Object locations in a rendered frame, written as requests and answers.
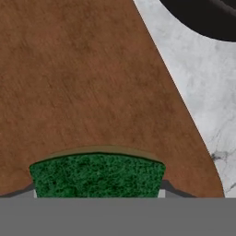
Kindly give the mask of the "black round pan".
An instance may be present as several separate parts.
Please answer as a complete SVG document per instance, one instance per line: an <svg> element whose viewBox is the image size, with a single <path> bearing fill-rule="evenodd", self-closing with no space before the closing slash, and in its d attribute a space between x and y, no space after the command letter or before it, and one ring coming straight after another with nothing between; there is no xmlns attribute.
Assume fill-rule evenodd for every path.
<svg viewBox="0 0 236 236"><path fill-rule="evenodd" d="M186 27L211 39L236 42L236 0L160 0Z"/></svg>

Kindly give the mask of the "brown wooden cutting board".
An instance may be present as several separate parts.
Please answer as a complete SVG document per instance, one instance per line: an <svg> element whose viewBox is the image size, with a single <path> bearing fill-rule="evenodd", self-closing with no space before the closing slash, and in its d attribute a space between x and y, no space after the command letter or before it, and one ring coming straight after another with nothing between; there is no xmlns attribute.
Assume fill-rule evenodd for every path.
<svg viewBox="0 0 236 236"><path fill-rule="evenodd" d="M0 195L53 153L125 150L220 197L215 164L134 0L0 0Z"/></svg>

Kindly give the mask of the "green and yellow sponge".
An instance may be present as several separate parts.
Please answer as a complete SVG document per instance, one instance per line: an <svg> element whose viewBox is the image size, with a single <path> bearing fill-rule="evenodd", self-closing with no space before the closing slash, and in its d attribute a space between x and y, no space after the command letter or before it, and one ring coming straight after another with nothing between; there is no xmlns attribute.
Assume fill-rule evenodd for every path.
<svg viewBox="0 0 236 236"><path fill-rule="evenodd" d="M91 151L37 161L29 173L38 197L156 197L166 166L137 154Z"/></svg>

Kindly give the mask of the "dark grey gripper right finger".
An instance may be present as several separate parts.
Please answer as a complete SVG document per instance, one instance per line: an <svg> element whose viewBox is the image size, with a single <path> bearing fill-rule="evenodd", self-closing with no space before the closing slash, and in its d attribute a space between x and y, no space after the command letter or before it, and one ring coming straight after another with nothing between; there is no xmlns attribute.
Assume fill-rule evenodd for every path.
<svg viewBox="0 0 236 236"><path fill-rule="evenodd" d="M188 194L186 192L174 188L168 180L163 180L161 182L160 189L165 191L165 196L167 198L174 198L174 197L195 198L194 195Z"/></svg>

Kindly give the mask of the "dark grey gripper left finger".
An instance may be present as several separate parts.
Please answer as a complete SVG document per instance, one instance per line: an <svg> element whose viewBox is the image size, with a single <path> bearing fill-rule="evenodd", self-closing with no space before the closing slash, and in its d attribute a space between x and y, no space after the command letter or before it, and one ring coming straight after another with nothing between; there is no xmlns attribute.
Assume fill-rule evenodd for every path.
<svg viewBox="0 0 236 236"><path fill-rule="evenodd" d="M5 195L0 195L0 198L7 198L7 197L29 197L29 198L36 198L36 190L35 186L33 183L28 185L26 188L17 190L15 192L5 194Z"/></svg>

